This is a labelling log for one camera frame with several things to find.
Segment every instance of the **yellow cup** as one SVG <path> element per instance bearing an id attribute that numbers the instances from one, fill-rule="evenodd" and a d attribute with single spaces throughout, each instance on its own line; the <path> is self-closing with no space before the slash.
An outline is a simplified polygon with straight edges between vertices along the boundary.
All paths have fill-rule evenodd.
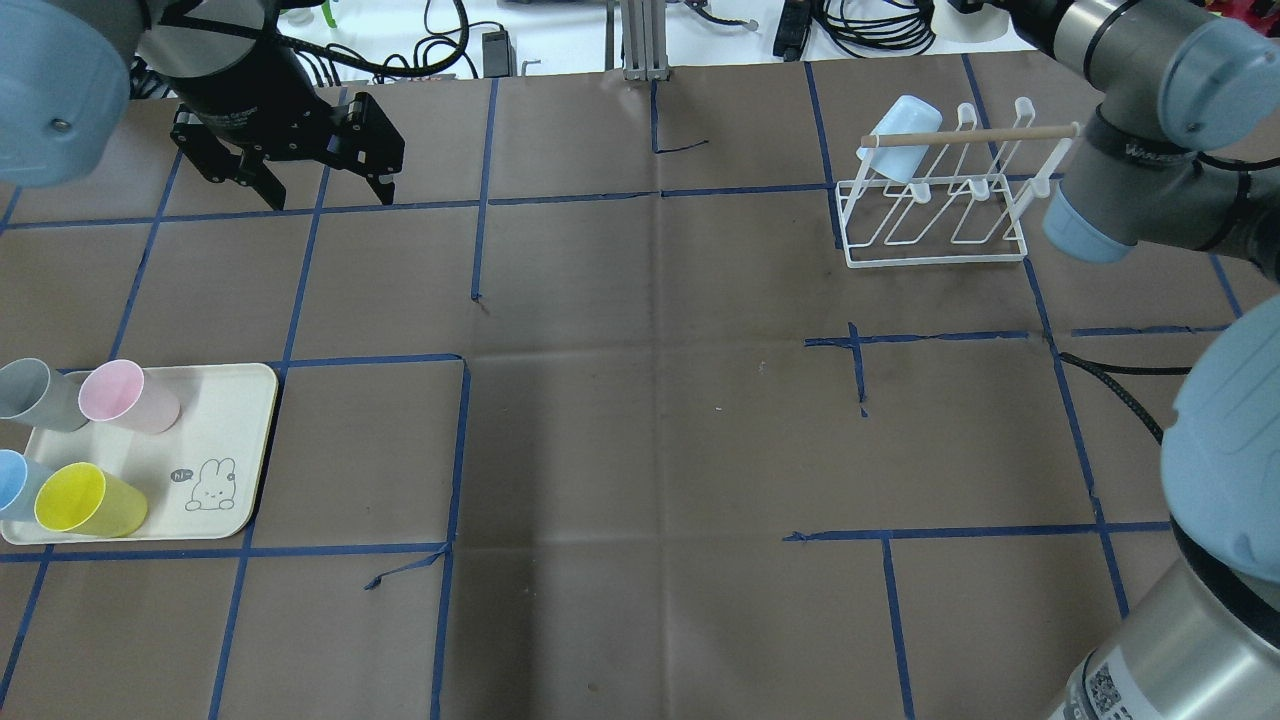
<path id="1" fill-rule="evenodd" d="M 91 462 L 58 470 L 36 495 L 36 521 L 55 533 L 118 538 L 146 518 L 147 497 Z"/>

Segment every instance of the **cartoon bunny print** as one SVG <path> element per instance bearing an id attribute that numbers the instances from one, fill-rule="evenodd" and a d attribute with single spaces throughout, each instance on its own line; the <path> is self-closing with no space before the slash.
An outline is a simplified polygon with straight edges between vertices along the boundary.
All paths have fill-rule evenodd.
<path id="1" fill-rule="evenodd" d="M 207 460 L 200 466 L 200 479 L 191 488 L 187 510 L 230 510 L 236 507 L 236 461 L 230 457 Z"/>

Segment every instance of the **white drying rack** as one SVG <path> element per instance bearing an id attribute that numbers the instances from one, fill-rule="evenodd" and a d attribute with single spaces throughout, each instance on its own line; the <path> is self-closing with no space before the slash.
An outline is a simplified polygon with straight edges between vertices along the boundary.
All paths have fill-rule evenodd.
<path id="1" fill-rule="evenodd" d="M 1036 106 L 1027 97 L 1014 101 L 1016 118 L 1012 127 L 1000 129 L 977 129 L 978 114 L 969 102 L 963 102 L 956 108 L 956 129 L 951 132 L 905 133 L 905 135 L 868 135 L 861 138 L 860 146 L 867 150 L 858 168 L 858 177 L 851 181 L 836 183 L 836 197 L 840 206 L 840 234 L 844 241 L 845 261 L 850 268 L 882 268 L 890 265 L 938 265 L 955 263 L 1009 263 L 1019 261 L 1027 256 L 1027 237 L 1023 234 L 1021 217 L 1027 208 L 1036 199 L 1048 197 L 1050 177 L 1057 169 L 1059 163 L 1071 149 L 1071 143 L 1080 135 L 1079 123 L 1069 126 L 1048 126 L 1033 128 L 1036 120 Z M 1036 174 L 1023 183 L 1015 196 L 1010 190 L 1010 181 L 1005 177 L 1004 168 L 1016 155 L 1024 140 L 1057 140 L 1057 143 L 1048 152 L 1044 163 Z M 980 142 L 998 142 L 991 165 L 982 174 L 963 174 L 965 158 L 969 146 Z M 908 183 L 892 181 L 881 176 L 870 164 L 881 147 L 904 147 L 927 145 L 938 147 L 937 156 L 928 169 Z M 959 158 L 951 174 L 941 176 L 938 168 L 942 161 L 959 146 Z M 946 192 L 934 192 L 934 188 L 946 187 Z M 851 241 L 849 237 L 849 224 L 854 218 L 854 208 L 865 195 L 868 188 L 882 188 L 882 195 L 892 200 L 892 205 L 879 222 L 876 231 L 863 241 Z M 933 202 L 937 195 L 942 196 L 941 202 Z M 973 209 L 992 199 L 998 199 L 1004 204 L 1004 210 L 996 222 L 980 237 L 961 238 L 960 231 L 969 219 Z M 956 223 L 955 231 L 947 238 L 945 247 L 987 245 L 996 232 L 1004 227 L 1000 234 L 1002 241 L 1015 243 L 1016 251 L 1009 252 L 952 252 L 933 254 L 909 258 L 868 258 L 859 254 L 859 250 L 870 247 L 895 247 L 919 245 L 922 240 L 938 224 L 938 219 L 957 204 L 964 204 L 964 210 Z M 902 222 L 913 209 L 937 205 L 932 219 L 925 223 L 924 229 L 918 233 L 897 236 Z"/>

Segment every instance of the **wooden handle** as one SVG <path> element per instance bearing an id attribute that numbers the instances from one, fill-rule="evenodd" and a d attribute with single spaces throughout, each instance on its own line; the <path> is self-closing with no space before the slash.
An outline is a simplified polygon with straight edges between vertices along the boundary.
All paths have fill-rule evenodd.
<path id="1" fill-rule="evenodd" d="M 863 147 L 905 147 L 908 145 L 965 145 L 972 142 L 1004 142 L 1006 140 L 1060 140 L 1079 137 L 1080 123 L 1030 128 L 965 129 L 948 132 L 908 132 L 901 135 L 864 135 Z"/>

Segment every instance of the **white tray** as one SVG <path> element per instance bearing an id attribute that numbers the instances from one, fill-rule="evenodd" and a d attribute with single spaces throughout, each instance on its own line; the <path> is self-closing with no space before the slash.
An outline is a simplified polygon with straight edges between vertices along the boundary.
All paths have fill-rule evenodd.
<path id="1" fill-rule="evenodd" d="M 214 539 L 233 536 L 253 514 L 279 382 L 261 364 L 148 368 L 182 400 L 168 430 L 148 436 L 102 423 L 73 433 L 37 429 L 27 457 L 54 470 L 88 461 L 147 496 L 147 519 L 132 536 L 52 533 L 36 523 L 0 521 L 13 544 Z M 88 373 L 69 375 L 82 380 Z"/>

